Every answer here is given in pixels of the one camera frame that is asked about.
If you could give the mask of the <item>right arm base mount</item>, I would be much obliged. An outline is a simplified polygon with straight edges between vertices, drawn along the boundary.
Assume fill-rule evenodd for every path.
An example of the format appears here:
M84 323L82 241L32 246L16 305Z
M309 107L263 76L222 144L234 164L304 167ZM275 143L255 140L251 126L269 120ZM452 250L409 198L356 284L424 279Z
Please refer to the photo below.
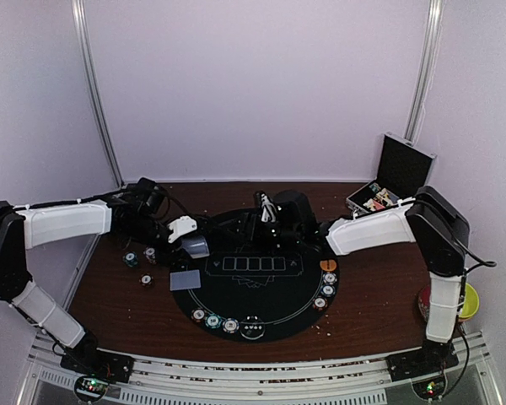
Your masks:
M392 381L415 379L424 375L439 374L459 364L454 352L440 354L424 348L391 354L386 359Z

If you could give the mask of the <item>orange round dealer button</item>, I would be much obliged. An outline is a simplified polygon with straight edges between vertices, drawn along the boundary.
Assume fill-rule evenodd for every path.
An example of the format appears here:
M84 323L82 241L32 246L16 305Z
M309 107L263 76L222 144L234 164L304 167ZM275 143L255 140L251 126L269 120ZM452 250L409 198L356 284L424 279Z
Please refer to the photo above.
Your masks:
M334 259L325 259L320 261L320 269L326 273L332 273L337 269L337 261Z

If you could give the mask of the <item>blue-backed playing card deck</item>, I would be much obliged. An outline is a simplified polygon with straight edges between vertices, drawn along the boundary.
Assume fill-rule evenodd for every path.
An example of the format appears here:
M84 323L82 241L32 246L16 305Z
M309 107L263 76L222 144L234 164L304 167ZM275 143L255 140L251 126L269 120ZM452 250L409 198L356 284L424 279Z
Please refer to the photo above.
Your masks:
M181 249L192 259L201 259L210 256L207 240L202 235L184 237L181 240Z

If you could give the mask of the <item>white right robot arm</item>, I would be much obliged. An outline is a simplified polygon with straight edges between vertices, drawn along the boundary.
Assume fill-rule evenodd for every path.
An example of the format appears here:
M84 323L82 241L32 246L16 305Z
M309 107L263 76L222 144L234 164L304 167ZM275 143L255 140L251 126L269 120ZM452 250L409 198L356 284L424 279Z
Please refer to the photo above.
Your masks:
M433 187L380 211L315 221L308 198L294 190L278 197L256 194L257 206L246 214L242 234L260 249L326 246L337 256L400 243L418 246L430 277L425 342L416 366L435 371L447 358L465 293L468 221Z

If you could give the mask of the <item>red-white poker chip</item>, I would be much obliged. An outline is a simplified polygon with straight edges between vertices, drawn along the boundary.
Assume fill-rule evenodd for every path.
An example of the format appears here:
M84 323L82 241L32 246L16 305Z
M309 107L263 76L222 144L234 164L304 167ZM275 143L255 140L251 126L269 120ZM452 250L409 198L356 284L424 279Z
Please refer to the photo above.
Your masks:
M316 297L313 301L313 307L318 310L322 311L328 306L328 301L324 297Z
M204 309L197 308L191 313L191 319L194 322L202 322L205 320L206 315L207 313Z

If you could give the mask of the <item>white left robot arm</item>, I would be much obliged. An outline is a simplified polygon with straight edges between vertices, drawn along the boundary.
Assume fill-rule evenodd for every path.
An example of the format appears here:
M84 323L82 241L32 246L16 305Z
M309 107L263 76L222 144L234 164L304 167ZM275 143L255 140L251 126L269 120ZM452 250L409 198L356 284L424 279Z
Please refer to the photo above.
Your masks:
M171 248L196 229L188 216L168 224L156 219L169 193L147 178L93 197L13 206L0 201L0 301L6 302L71 349L87 375L104 368L89 331L40 288L27 269L26 252L37 246L86 235L121 232L154 248Z

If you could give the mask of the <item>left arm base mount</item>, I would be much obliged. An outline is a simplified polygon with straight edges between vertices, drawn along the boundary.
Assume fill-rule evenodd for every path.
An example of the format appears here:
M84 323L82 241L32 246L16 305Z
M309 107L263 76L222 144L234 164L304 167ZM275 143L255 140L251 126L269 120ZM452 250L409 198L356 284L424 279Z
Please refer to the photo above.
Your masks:
M95 359L82 362L71 355L64 355L60 366L79 374L95 375L97 378L111 383L127 383L134 366L134 358L124 354L114 354L98 350Z

